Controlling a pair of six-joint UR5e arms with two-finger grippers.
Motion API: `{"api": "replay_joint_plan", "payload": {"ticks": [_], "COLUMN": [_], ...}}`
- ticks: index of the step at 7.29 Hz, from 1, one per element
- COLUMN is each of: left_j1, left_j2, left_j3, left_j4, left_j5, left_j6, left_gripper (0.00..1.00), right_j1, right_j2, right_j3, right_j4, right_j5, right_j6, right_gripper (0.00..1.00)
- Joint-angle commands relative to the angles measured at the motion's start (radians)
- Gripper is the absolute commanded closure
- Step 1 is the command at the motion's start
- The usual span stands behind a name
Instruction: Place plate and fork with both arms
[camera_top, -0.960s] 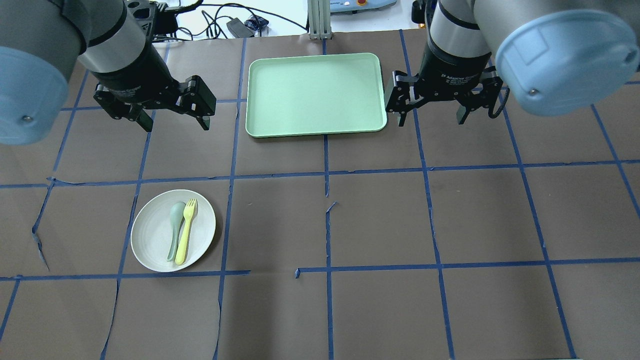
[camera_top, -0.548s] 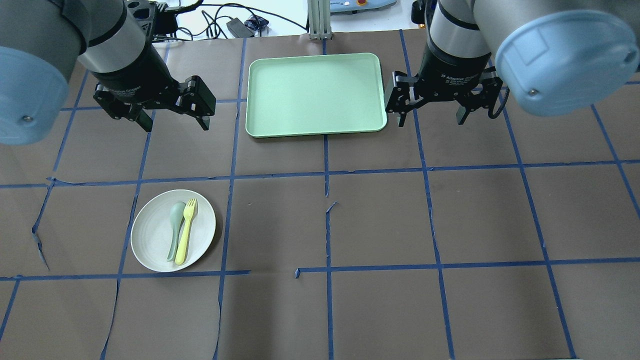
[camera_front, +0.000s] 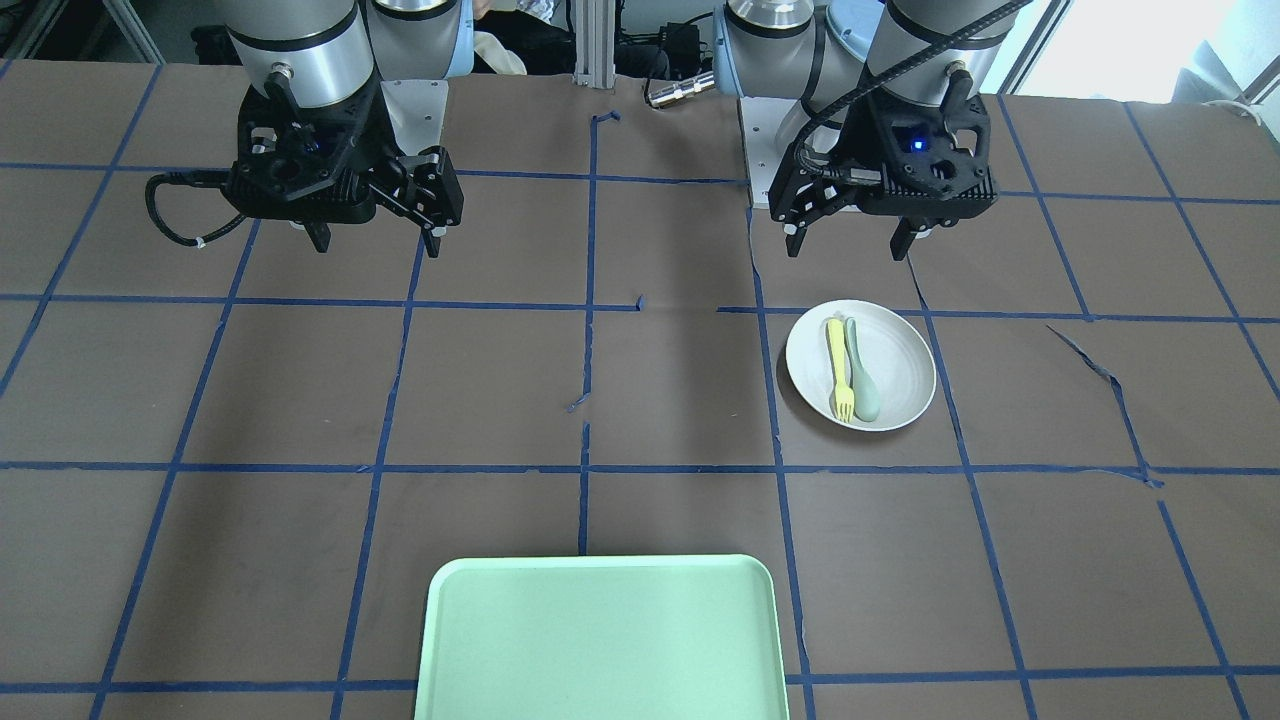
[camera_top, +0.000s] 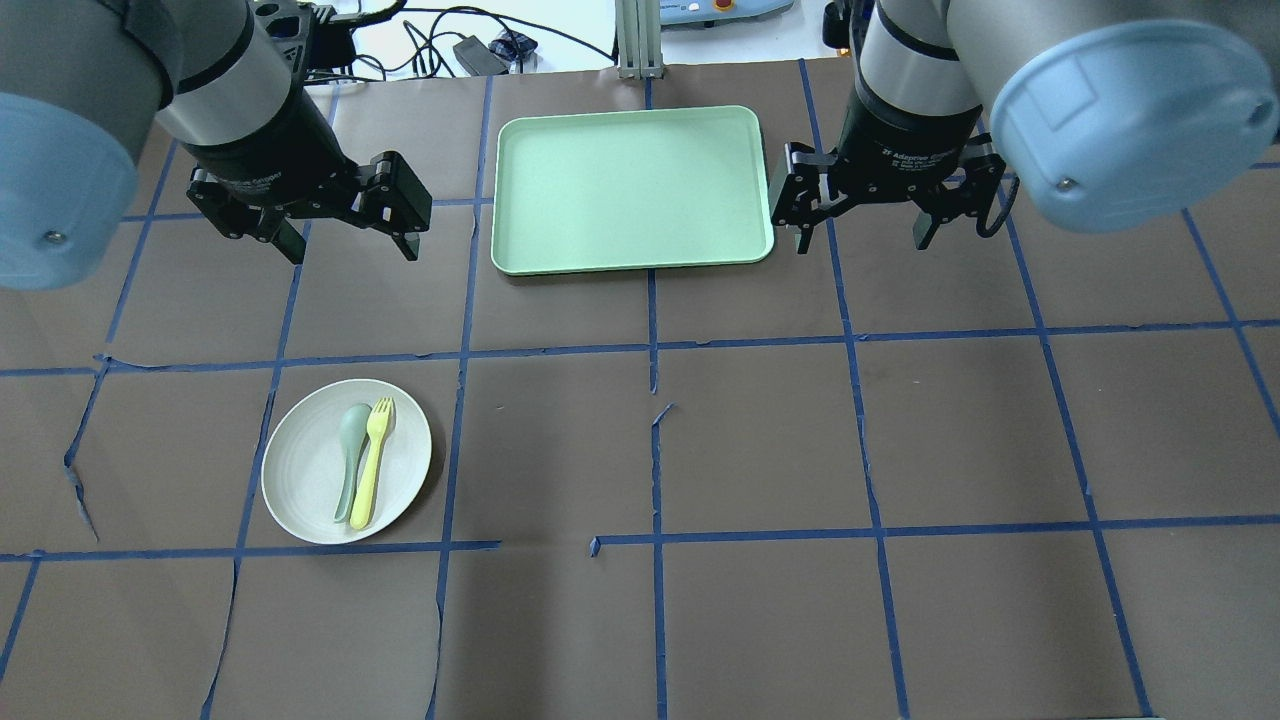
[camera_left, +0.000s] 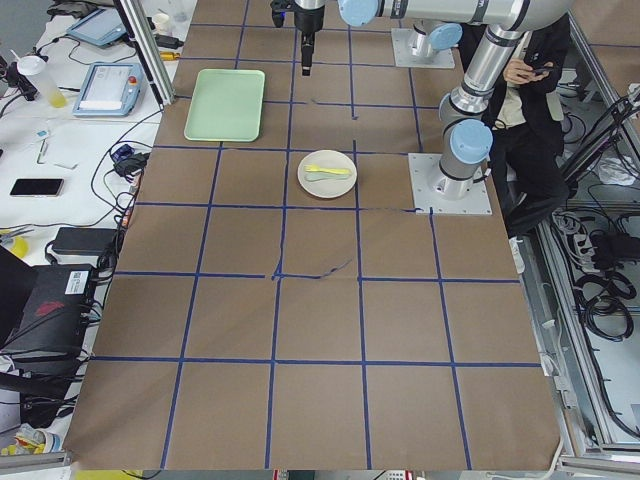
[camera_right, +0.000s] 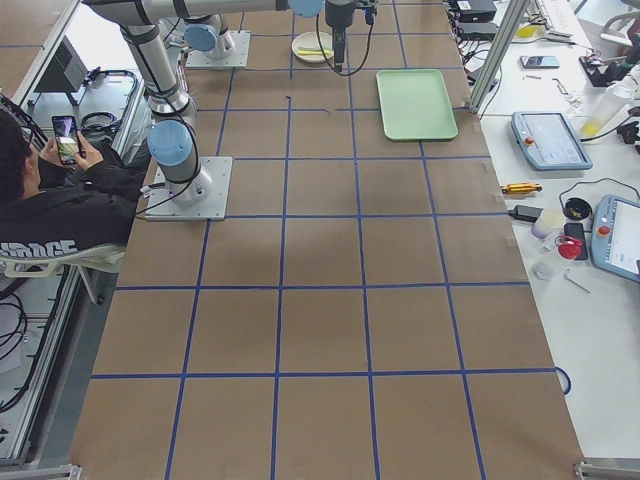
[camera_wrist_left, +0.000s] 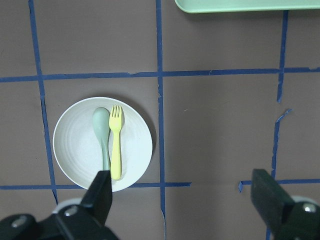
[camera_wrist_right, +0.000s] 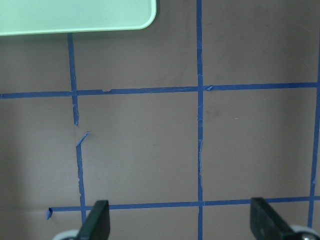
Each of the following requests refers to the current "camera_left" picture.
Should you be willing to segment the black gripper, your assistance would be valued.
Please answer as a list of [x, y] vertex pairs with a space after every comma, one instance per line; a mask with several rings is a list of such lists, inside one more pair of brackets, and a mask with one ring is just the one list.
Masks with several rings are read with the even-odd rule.
[[301, 33], [302, 75], [310, 76], [315, 34], [324, 25], [324, 0], [295, 0], [293, 11], [295, 26]]

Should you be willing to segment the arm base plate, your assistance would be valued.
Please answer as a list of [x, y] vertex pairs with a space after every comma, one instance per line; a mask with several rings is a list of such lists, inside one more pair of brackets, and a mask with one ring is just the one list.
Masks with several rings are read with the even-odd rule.
[[396, 67], [453, 69], [455, 67], [452, 49], [436, 50], [425, 34], [414, 29], [393, 28], [392, 47]]
[[440, 169], [440, 154], [410, 153], [408, 166], [414, 209], [418, 214], [488, 216], [492, 207], [482, 167], [466, 180], [453, 180]]

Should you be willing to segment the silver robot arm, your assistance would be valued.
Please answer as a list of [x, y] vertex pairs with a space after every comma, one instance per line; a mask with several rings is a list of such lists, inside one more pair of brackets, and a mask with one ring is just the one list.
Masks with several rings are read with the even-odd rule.
[[340, 1], [343, 21], [363, 26], [375, 17], [438, 20], [486, 27], [459, 87], [439, 108], [444, 151], [427, 174], [429, 188], [447, 200], [465, 197], [481, 162], [489, 155], [492, 134], [480, 117], [493, 87], [527, 31], [542, 29], [568, 12], [570, 1]]
[[[301, 73], [311, 74], [315, 49], [315, 35], [321, 31], [325, 16], [324, 1], [273, 1], [272, 21], [281, 27], [284, 17], [291, 13], [295, 28], [301, 34]], [[362, 27], [376, 17], [384, 15], [389, 5], [389, 17], [400, 19], [406, 12], [402, 1], [339, 1], [337, 3], [342, 20], [349, 26]], [[406, 68], [454, 67], [451, 49], [462, 36], [462, 27], [456, 23], [443, 23], [416, 19], [411, 28], [391, 30], [395, 65]]]

